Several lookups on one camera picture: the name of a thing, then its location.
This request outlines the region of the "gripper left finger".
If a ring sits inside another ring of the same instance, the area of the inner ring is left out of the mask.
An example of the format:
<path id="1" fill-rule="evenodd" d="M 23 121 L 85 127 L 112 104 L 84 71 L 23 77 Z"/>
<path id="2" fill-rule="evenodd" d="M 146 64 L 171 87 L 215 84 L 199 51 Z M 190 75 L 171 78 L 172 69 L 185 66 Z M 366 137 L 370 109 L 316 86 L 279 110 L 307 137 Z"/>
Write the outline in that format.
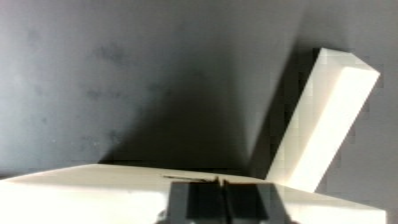
<path id="1" fill-rule="evenodd" d="M 171 185 L 169 224 L 222 224 L 222 190 L 215 182 L 174 182 Z"/>

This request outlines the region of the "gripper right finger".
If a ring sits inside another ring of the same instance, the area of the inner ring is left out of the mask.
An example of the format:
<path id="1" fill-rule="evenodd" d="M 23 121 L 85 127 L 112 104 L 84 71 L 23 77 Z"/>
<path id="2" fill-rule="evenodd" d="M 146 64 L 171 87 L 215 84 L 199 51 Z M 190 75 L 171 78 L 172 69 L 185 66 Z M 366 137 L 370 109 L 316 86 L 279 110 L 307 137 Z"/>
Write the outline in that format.
<path id="1" fill-rule="evenodd" d="M 274 184 L 224 185 L 229 224 L 288 224 L 288 213 Z"/>

